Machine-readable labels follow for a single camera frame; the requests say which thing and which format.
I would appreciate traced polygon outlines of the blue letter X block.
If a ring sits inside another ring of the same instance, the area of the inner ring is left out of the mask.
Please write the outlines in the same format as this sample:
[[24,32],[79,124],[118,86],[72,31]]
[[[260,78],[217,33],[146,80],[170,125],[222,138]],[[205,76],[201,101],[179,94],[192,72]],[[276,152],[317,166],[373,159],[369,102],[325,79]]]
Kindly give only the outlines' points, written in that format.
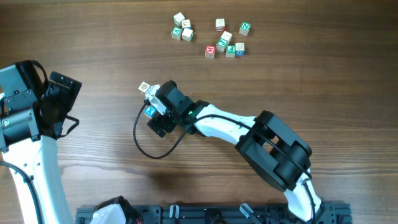
[[157,110],[155,107],[153,107],[152,105],[148,105],[146,106],[146,108],[144,109],[144,114],[149,117],[149,118],[153,118],[154,115],[156,114]]

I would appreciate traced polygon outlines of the shell picture block red side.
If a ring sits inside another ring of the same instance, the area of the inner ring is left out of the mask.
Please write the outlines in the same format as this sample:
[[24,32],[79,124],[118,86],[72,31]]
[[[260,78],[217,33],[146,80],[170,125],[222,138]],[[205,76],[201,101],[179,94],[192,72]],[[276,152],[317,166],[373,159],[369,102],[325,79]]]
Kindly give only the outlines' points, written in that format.
[[142,82],[139,87],[138,90],[142,93],[146,93],[148,91],[148,89],[151,87],[150,84],[146,83],[146,82]]

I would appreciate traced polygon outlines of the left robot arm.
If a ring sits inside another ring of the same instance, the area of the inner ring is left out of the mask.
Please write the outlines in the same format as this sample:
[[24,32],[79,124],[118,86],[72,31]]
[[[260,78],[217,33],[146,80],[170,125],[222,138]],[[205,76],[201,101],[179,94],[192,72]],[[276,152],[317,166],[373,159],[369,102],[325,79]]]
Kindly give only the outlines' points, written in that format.
[[73,223],[58,167],[57,140],[82,84],[36,60],[1,69],[1,165],[9,168],[25,223]]

